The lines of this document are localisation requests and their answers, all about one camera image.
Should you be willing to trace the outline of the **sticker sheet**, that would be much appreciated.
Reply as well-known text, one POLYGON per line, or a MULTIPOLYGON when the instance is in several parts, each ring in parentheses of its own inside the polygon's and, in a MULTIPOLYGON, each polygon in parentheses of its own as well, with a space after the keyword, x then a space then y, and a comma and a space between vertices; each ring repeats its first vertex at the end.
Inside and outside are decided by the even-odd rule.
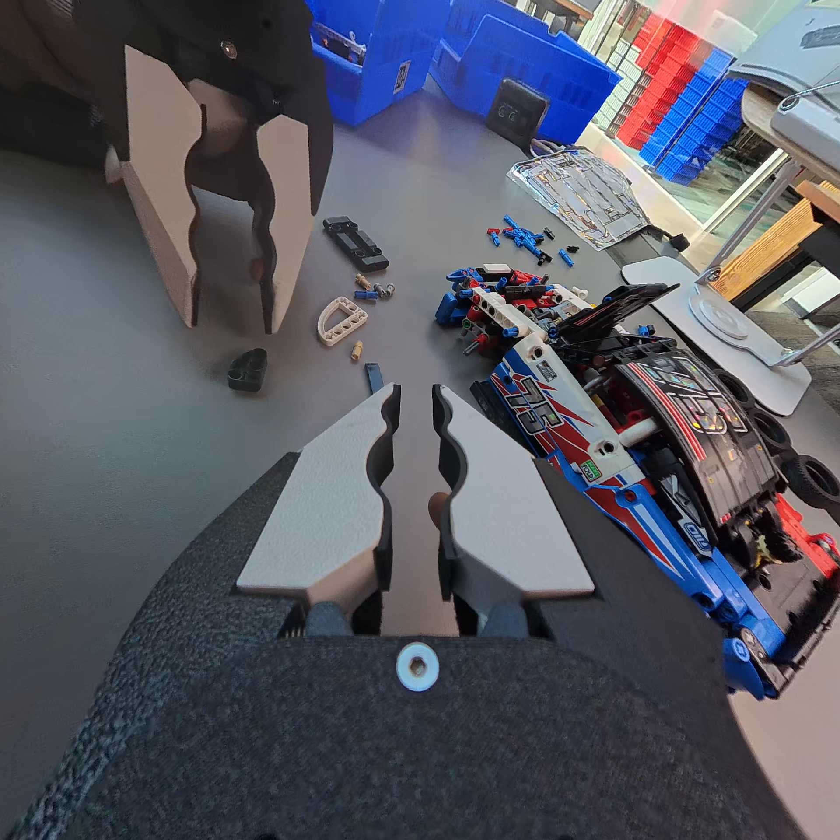
POLYGON ((618 245, 652 224, 628 177, 582 147, 514 164, 507 178, 596 251, 618 245))

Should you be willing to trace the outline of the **instruction booklet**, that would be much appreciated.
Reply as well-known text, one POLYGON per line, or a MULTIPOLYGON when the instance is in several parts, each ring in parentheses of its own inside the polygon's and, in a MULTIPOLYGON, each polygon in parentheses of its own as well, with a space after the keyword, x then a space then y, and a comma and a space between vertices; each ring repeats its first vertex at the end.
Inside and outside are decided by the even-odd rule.
POLYGON ((803 2, 759 37, 728 74, 780 96, 839 80, 839 2, 803 2))

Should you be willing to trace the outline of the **pile of blue pins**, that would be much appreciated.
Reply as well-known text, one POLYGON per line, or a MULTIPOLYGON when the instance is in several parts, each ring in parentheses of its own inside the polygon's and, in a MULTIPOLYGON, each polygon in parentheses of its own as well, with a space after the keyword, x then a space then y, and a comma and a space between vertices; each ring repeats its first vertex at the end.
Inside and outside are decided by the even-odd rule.
POLYGON ((508 214, 503 216, 503 220, 507 226, 501 231, 502 235, 509 238, 515 246, 526 249, 538 259, 539 252, 544 252, 541 248, 544 240, 543 234, 535 234, 529 229, 520 226, 508 214))

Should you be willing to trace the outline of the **black triangular connector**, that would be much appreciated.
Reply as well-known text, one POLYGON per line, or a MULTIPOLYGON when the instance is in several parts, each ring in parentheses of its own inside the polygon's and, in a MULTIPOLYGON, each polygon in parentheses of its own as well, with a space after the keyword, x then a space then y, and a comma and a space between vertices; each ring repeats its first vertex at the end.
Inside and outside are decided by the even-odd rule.
POLYGON ((267 366, 265 349, 257 348, 242 353, 228 367, 228 388, 235 392, 260 392, 266 378, 267 366))

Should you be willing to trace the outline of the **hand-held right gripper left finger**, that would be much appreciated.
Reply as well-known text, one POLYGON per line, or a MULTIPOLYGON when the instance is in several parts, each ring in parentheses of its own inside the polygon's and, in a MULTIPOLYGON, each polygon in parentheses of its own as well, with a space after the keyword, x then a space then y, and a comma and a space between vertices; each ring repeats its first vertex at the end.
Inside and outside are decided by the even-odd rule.
POLYGON ((236 589, 286 597, 305 611, 330 602, 357 634, 382 630, 392 581, 394 466, 402 388, 384 385, 297 452, 236 589))

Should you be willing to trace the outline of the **light wooden beam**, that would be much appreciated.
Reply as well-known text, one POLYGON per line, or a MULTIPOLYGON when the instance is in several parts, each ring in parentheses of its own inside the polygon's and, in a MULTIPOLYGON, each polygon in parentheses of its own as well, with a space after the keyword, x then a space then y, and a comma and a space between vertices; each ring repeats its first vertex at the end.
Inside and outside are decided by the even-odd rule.
POLYGON ((731 259, 710 287, 738 308, 783 285, 788 277, 813 262, 805 242, 838 232, 839 190, 829 182, 802 182, 801 200, 740 255, 731 259))

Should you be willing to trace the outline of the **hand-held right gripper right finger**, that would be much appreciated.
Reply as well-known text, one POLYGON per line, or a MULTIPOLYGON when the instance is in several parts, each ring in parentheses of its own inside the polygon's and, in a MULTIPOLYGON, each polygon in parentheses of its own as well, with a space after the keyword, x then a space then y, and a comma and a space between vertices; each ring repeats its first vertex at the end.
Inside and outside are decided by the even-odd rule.
POLYGON ((528 450, 444 385, 432 389, 440 502, 437 573, 460 635, 493 613, 529 632, 528 608, 588 599, 595 583, 528 450))

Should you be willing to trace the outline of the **dark grey frame piece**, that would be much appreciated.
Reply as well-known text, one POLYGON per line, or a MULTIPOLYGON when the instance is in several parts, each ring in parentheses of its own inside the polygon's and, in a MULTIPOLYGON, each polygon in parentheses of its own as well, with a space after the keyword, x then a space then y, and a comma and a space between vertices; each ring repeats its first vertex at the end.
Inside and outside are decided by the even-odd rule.
POLYGON ((373 239, 351 218, 325 217, 322 226, 332 242, 362 274, 384 271, 390 265, 373 239))

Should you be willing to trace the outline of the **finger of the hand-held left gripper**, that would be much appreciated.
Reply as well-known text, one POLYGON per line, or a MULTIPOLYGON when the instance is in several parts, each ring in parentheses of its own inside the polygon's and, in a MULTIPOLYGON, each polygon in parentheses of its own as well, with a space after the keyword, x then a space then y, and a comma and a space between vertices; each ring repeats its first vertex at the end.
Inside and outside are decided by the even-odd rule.
POLYGON ((121 174, 164 288, 184 324, 196 322, 197 209, 186 159, 203 131, 200 105, 165 63, 124 50, 129 159, 121 174))
POLYGON ((287 314, 312 233, 308 128, 279 115, 255 133, 259 197, 254 233, 261 272, 266 333, 277 333, 287 314))

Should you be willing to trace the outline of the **toy brick race car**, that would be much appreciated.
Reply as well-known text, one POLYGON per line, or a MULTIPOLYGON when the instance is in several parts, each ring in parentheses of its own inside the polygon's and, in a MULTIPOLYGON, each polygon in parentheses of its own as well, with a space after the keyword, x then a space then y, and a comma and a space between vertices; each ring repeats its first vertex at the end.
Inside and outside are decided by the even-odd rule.
POLYGON ((778 699, 838 616, 838 542, 811 534, 710 367, 621 322, 676 286, 585 292, 492 264, 447 275, 435 313, 497 363, 487 418, 621 527, 721 626, 730 692, 778 699))

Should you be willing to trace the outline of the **black toy tire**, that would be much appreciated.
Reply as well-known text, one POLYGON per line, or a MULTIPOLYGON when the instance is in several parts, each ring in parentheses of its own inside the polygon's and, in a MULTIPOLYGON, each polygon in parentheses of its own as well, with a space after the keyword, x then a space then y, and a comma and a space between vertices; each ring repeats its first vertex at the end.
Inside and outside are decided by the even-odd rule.
POLYGON ((780 472, 791 491, 811 508, 838 510, 839 478, 819 459, 795 454, 780 462, 780 472))
POLYGON ((755 407, 750 413, 750 418, 770 456, 782 458, 785 453, 793 450, 791 437, 776 415, 755 407))
POLYGON ((745 413, 755 410, 757 403, 752 392, 737 376, 720 368, 712 369, 712 373, 745 413))

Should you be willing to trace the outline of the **black desk power socket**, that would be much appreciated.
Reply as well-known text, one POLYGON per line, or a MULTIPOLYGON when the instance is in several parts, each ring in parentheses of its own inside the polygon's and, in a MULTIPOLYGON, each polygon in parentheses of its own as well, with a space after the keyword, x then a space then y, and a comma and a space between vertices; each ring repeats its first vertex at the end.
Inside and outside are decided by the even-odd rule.
POLYGON ((528 151, 550 104, 551 99, 543 92, 515 78, 504 77, 486 116, 486 127, 528 151))

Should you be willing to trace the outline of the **white book stand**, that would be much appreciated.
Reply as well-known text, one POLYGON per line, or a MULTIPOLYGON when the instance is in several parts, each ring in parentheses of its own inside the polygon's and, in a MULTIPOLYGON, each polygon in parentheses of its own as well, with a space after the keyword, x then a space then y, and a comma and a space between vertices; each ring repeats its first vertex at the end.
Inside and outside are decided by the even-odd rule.
POLYGON ((807 88, 780 101, 771 111, 744 121, 767 140, 780 140, 782 166, 743 222, 726 240, 700 275, 677 259, 658 256, 624 266, 624 282, 639 287, 648 282, 674 281, 676 289, 653 304, 681 336, 745 384, 757 401, 781 417, 792 415, 812 378, 804 360, 838 338, 831 328, 802 350, 788 350, 736 309, 714 288, 724 263, 793 180, 805 170, 826 174, 838 168, 838 105, 822 97, 838 94, 838 80, 807 88))

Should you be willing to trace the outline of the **white rectangular frame piece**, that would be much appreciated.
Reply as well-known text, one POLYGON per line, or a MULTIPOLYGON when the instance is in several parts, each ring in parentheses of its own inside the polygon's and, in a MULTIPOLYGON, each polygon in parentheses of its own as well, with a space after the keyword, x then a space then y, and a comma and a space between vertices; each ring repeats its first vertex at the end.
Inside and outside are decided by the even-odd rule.
POLYGON ((369 313, 347 297, 336 297, 321 310, 317 321, 319 341, 333 347, 368 321, 369 313))

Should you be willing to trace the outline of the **stack of red blue bins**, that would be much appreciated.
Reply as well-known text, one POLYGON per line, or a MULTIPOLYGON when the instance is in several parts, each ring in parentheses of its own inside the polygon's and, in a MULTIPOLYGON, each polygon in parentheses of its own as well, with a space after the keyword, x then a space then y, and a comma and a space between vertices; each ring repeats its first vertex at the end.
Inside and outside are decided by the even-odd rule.
POLYGON ((756 39, 734 2, 628 2, 607 65, 620 80, 604 132, 667 186, 693 186, 742 129, 744 80, 730 77, 756 39))

